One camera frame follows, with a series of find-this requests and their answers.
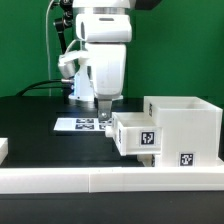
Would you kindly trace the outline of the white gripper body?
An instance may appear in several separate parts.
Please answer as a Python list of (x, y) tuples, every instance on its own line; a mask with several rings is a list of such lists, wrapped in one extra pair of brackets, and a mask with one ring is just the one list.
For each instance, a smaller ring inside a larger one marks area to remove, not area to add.
[(132, 39), (128, 15), (78, 14), (76, 35), (85, 42), (87, 64), (98, 99), (121, 95), (126, 65), (126, 42)]

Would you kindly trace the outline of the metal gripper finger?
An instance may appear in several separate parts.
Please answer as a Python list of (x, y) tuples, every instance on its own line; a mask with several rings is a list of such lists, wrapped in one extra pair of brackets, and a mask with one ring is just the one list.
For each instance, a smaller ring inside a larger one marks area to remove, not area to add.
[(108, 121), (111, 117), (111, 108), (112, 101), (111, 100), (98, 100), (98, 119), (100, 122)]

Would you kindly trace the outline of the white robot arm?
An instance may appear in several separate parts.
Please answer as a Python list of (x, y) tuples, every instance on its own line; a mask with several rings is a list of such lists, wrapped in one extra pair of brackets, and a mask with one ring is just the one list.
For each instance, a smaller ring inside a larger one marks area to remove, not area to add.
[(126, 64), (125, 44), (132, 40), (129, 10), (152, 10), (162, 0), (73, 0), (79, 56), (90, 67), (100, 121), (111, 117), (112, 101), (121, 96)]

